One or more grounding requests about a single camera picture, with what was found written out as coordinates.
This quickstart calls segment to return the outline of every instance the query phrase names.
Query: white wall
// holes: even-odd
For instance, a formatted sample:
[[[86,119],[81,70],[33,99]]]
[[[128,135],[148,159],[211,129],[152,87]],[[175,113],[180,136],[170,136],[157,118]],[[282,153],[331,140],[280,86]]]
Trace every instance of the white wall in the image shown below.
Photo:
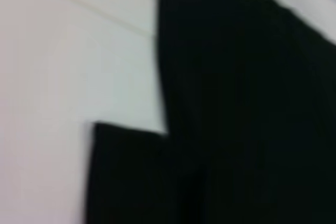
[[[336,39],[332,0],[280,0]],[[164,131],[155,0],[0,0],[0,223],[79,224],[89,124]]]

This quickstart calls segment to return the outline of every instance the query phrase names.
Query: white background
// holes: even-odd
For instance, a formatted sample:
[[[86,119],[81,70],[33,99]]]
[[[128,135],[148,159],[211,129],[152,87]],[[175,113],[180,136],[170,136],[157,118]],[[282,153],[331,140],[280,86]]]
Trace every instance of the white background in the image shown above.
[[[278,0],[336,40],[332,0]],[[0,223],[80,224],[90,123],[163,132],[156,0],[0,0]]]

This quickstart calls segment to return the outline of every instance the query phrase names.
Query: black fabric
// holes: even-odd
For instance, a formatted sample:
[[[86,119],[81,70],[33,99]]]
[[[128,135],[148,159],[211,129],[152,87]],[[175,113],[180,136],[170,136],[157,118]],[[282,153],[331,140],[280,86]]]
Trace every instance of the black fabric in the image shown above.
[[[86,223],[176,223],[176,167],[164,136],[95,124]]]
[[[335,46],[273,0],[160,0],[159,9],[157,58],[169,139],[160,151],[155,137],[146,145],[151,155],[160,153],[160,162],[146,162],[147,174],[163,173],[166,182],[145,182],[165,195],[162,212],[147,217],[156,223],[336,223]],[[134,142],[147,141],[140,135]],[[147,170],[135,166],[134,152],[129,162],[116,163],[114,151],[107,146],[109,157],[91,165],[88,195],[103,197],[104,209],[114,208],[105,192],[120,185],[99,175],[99,167],[113,165],[134,178]],[[96,149],[94,157],[101,155]],[[104,184],[95,182],[100,176]],[[138,190],[123,199],[137,202]],[[147,202],[147,194],[139,201]],[[130,216],[138,214],[133,204],[125,206]],[[112,210],[103,215],[98,208],[88,223],[109,223]],[[120,221],[114,223],[131,223]]]

